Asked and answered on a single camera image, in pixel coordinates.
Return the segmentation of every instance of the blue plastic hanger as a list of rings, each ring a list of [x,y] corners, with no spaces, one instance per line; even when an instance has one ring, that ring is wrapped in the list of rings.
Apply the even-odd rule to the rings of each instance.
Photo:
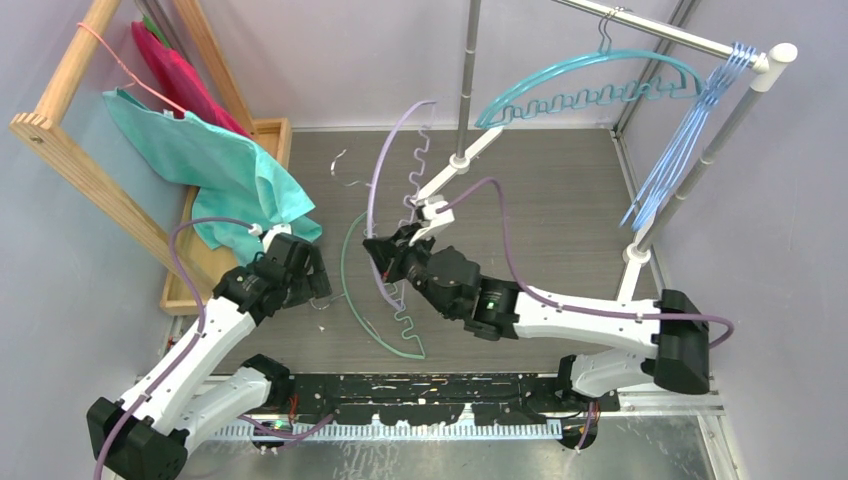
[[[601,18],[601,22],[598,24],[598,31],[601,33],[601,45],[597,52],[551,65],[518,82],[483,110],[475,126],[478,128],[493,128],[508,125],[516,118],[522,120],[534,118],[540,113],[552,114],[567,109],[579,110],[590,105],[609,105],[615,101],[627,103],[642,97],[648,100],[656,100],[665,95],[668,95],[669,98],[691,98],[701,94],[703,90],[701,77],[692,67],[680,60],[648,50],[612,50],[612,39],[606,33],[606,24],[613,15]],[[599,89],[583,88],[577,93],[560,93],[554,95],[550,100],[531,100],[525,107],[513,104],[513,101],[518,97],[560,75],[598,63],[634,58],[657,60],[671,65],[680,78],[664,82],[662,76],[657,75],[644,83],[632,80],[620,86],[607,84]],[[692,77],[693,89],[689,88],[690,80],[687,76]]]

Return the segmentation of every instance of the red cloth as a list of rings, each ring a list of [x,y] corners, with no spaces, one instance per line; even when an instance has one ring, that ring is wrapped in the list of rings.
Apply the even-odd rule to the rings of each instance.
[[[163,94],[206,123],[226,128],[247,138],[250,134],[209,95],[194,67],[176,50],[165,47],[142,22],[133,22],[132,34],[141,56],[159,81]]]

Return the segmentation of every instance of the gray wall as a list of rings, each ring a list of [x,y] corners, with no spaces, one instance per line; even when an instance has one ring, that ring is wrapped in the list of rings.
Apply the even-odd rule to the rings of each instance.
[[[669,285],[738,326],[713,363],[751,478],[844,478],[848,467],[846,18],[848,4],[833,0],[712,0],[689,25],[800,50],[659,242]],[[683,47],[675,55],[703,73],[718,62]],[[744,87],[735,90],[707,138]],[[626,141],[640,179],[686,107],[638,113]]]
[[[436,123],[456,125],[468,0],[201,3],[254,115],[285,116],[295,128],[386,127],[414,102],[435,99]],[[677,0],[616,4],[665,19]],[[178,19],[174,23],[182,30]],[[524,77],[596,49],[597,25],[597,18],[549,0],[484,1],[472,123],[490,101]],[[617,44],[631,48],[656,43],[624,28],[611,26],[609,32]],[[535,89],[524,102],[624,83],[640,69],[638,61],[621,61],[574,72]],[[621,108],[543,115],[515,127],[611,124]]]
[[[12,2],[4,2],[11,7]],[[0,19],[0,123],[31,111],[89,0],[14,2]],[[137,56],[123,5],[106,35]],[[183,191],[160,180],[115,128],[100,99],[124,85],[99,49],[63,125],[161,225]],[[165,271],[5,127],[0,130],[0,478],[91,478],[85,412],[151,368],[169,319]]]

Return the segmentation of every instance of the wire hanger hook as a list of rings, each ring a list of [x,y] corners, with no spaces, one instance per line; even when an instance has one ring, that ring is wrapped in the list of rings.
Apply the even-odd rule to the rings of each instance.
[[[598,33],[601,34],[601,44],[598,45],[598,53],[607,54],[612,50],[612,36],[607,31],[609,21],[618,14],[618,12],[632,12],[633,10],[627,7],[615,7],[608,11],[598,22]]]

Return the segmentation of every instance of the teal cloth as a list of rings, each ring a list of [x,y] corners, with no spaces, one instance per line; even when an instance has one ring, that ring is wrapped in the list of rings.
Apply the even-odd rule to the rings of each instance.
[[[154,112],[124,90],[103,93],[118,128],[162,178],[200,187],[192,218],[223,216],[269,228],[289,223],[309,241],[321,226],[305,217],[315,208],[297,181],[256,142],[204,122],[191,112],[177,119]],[[195,225],[211,249],[233,249],[244,265],[261,244],[244,227],[224,222]]]

